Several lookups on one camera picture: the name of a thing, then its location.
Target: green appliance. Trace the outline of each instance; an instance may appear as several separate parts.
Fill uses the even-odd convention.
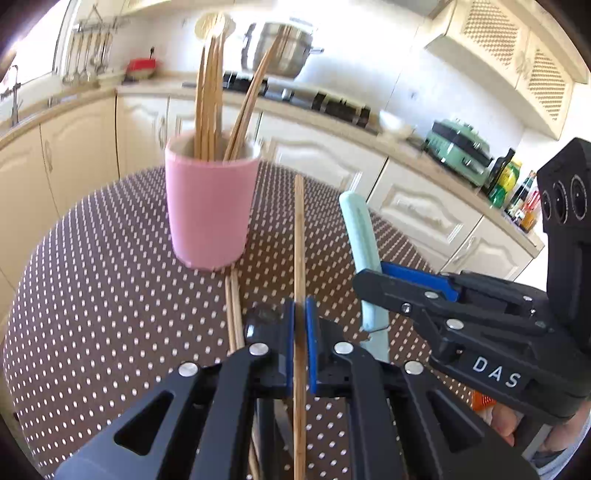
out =
[[[482,187],[491,164],[489,146],[471,125],[451,120],[435,122],[427,134],[427,150],[441,163]]]

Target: screw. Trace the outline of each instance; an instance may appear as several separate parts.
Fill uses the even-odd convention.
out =
[[[452,330],[461,330],[464,328],[464,322],[458,319],[448,319],[446,325]]]
[[[335,344],[335,352],[339,355],[349,355],[353,351],[353,345],[349,342],[339,342]]]
[[[263,356],[269,352],[269,347],[266,343],[253,343],[250,347],[248,347],[248,351],[251,353],[251,355]]]
[[[193,362],[185,362],[178,368],[181,377],[192,377],[199,372],[199,367]]]
[[[425,370],[423,364],[421,362],[416,362],[415,360],[404,364],[404,371],[409,375],[420,375],[423,373],[423,370]]]

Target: pink cup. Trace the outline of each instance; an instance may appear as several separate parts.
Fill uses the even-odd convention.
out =
[[[179,260],[215,270],[244,252],[260,148],[246,142],[244,160],[206,162],[194,159],[193,138],[188,132],[166,146],[168,221]],[[223,140],[225,150],[228,136]]]

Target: camera lens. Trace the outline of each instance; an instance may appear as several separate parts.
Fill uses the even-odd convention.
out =
[[[552,216],[552,202],[550,201],[550,194],[547,190],[544,190],[542,194],[542,212],[544,212],[546,220],[549,220]]]
[[[587,191],[578,175],[570,181],[570,200],[573,202],[574,214],[582,220],[587,214]]]
[[[569,200],[566,196],[566,189],[561,181],[554,184],[554,208],[558,221],[565,223],[569,217]]]

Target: polka dot tablecloth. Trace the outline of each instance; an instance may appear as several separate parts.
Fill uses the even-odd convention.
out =
[[[243,311],[293,296],[291,170],[262,163],[246,250],[239,261]],[[306,289],[319,314],[359,331],[361,304],[339,193],[306,179]],[[372,214],[383,260],[429,270],[410,242]],[[227,271],[185,267],[174,255],[164,169],[89,196],[33,252],[18,289],[4,369],[24,436],[46,478],[183,361],[212,365],[228,354]],[[391,316],[391,361],[426,361],[411,322]],[[469,390],[450,388],[468,401]],[[308,479],[348,480],[345,402],[309,397]],[[284,447],[282,464],[292,478]]]

